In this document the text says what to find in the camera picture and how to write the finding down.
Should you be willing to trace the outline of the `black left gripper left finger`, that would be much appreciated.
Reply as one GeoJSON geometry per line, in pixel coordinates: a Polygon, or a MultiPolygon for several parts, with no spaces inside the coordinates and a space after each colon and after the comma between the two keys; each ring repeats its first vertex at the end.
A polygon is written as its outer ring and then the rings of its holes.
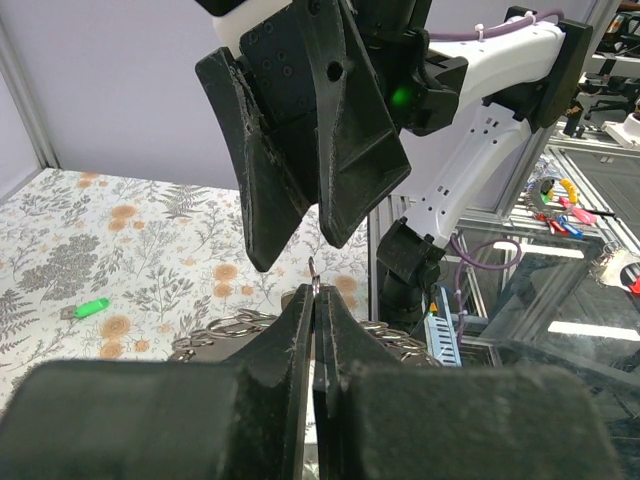
{"type": "Polygon", "coordinates": [[[1,420],[5,479],[297,479],[314,293],[218,363],[51,361],[1,420]]]}

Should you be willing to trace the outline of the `green tagged key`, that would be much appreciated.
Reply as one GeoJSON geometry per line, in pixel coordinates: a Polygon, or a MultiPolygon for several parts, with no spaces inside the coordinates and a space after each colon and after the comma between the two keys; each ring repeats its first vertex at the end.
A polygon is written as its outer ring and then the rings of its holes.
{"type": "Polygon", "coordinates": [[[106,310],[110,306],[108,298],[99,298],[80,305],[64,307],[60,311],[61,320],[80,320],[106,310]]]}

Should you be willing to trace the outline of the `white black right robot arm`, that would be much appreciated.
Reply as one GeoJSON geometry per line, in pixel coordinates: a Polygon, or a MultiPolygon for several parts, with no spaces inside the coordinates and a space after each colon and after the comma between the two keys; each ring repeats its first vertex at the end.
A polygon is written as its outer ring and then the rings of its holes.
{"type": "Polygon", "coordinates": [[[469,104],[453,154],[383,235],[379,317],[411,331],[470,202],[503,161],[553,125],[591,26],[509,9],[494,27],[431,33],[426,1],[206,1],[221,46],[195,67],[239,186],[245,249],[269,270],[311,207],[344,246],[410,174],[403,131],[424,137],[469,104]]]}

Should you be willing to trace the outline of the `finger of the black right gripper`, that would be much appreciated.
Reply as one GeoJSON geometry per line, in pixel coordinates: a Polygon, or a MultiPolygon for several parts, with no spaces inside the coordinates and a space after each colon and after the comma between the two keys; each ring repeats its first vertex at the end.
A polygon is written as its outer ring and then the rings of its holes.
{"type": "Polygon", "coordinates": [[[245,248],[267,272],[311,207],[272,139],[251,85],[227,47],[197,62],[196,75],[226,142],[239,186],[245,248]]]}
{"type": "Polygon", "coordinates": [[[293,6],[316,94],[320,226],[341,248],[410,165],[346,2],[293,6]]]}

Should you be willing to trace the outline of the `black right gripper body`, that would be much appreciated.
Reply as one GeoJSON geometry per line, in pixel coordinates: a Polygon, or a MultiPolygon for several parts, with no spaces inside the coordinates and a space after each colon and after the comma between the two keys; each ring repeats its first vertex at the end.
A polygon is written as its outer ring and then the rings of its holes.
{"type": "MultiPolygon", "coordinates": [[[[274,131],[295,128],[317,105],[311,67],[294,2],[242,35],[240,50],[259,104],[274,131]]],[[[376,72],[398,131],[433,131],[433,69],[428,66],[427,1],[344,1],[376,72]]]]}

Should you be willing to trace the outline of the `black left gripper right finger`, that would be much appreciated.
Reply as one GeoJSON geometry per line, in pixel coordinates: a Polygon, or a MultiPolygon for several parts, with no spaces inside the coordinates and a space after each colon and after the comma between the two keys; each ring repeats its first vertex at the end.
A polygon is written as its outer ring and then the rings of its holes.
{"type": "Polygon", "coordinates": [[[564,369],[413,367],[315,299],[314,407],[324,479],[619,479],[584,384],[564,369]]]}

